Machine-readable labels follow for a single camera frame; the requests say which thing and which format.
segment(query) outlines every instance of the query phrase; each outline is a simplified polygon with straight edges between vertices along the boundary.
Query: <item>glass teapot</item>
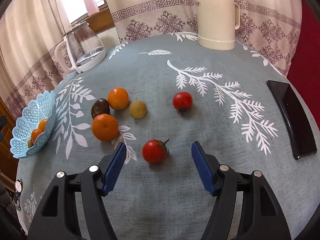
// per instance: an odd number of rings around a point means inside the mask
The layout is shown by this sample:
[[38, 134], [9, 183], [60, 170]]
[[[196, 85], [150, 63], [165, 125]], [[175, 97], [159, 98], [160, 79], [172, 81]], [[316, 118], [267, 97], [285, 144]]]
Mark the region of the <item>glass teapot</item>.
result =
[[[71, 67], [67, 66], [67, 59], [61, 50], [64, 46], [67, 47]], [[89, 24], [82, 22], [64, 35], [63, 41], [55, 49], [55, 55], [66, 72], [76, 70], [81, 73], [100, 63], [106, 57], [106, 50]]]

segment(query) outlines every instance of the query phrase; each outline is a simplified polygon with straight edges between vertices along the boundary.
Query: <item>curtain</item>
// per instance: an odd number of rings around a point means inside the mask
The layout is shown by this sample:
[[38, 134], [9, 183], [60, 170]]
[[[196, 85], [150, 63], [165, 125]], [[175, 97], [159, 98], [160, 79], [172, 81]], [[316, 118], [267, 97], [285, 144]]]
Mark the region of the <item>curtain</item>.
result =
[[66, 18], [56, 0], [12, 0], [0, 19], [0, 97], [14, 118], [62, 80], [54, 50]]
[[[121, 42], [197, 31], [195, 0], [107, 0]], [[299, 40], [301, 0], [235, 0], [241, 8], [236, 32], [287, 74]]]

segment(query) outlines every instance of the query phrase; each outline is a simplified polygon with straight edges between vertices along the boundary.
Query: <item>blue plastic basket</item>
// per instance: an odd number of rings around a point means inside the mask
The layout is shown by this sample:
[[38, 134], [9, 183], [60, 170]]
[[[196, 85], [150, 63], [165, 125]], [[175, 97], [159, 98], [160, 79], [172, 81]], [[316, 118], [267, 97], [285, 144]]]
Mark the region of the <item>blue plastic basket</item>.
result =
[[[48, 141], [56, 119], [56, 103], [53, 91], [45, 91], [39, 94], [36, 100], [31, 100], [22, 111], [22, 117], [16, 121], [16, 127], [12, 130], [13, 138], [10, 140], [10, 152], [16, 159], [26, 158], [37, 153]], [[35, 145], [28, 148], [31, 133], [38, 128], [39, 123], [47, 118], [43, 133], [39, 134]]]

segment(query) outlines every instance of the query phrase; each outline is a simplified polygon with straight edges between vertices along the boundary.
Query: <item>pink bottle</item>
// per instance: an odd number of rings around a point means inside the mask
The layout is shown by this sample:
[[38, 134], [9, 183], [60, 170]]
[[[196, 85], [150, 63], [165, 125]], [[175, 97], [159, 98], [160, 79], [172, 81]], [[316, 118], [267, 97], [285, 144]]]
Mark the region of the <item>pink bottle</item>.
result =
[[99, 12], [99, 8], [95, 0], [83, 0], [83, 1], [85, 4], [85, 7], [87, 8], [89, 16]]

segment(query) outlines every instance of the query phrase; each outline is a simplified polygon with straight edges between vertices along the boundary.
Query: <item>red tomato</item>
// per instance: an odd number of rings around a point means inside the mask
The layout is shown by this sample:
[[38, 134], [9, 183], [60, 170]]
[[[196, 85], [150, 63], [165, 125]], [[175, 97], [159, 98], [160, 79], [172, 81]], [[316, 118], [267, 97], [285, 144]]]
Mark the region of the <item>red tomato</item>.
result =
[[148, 141], [142, 148], [143, 158], [148, 163], [161, 163], [163, 162], [168, 155], [168, 149], [165, 144], [169, 141], [165, 142], [160, 140], [151, 140]]
[[180, 92], [175, 94], [172, 99], [172, 104], [179, 111], [186, 111], [192, 106], [192, 96], [188, 92]]

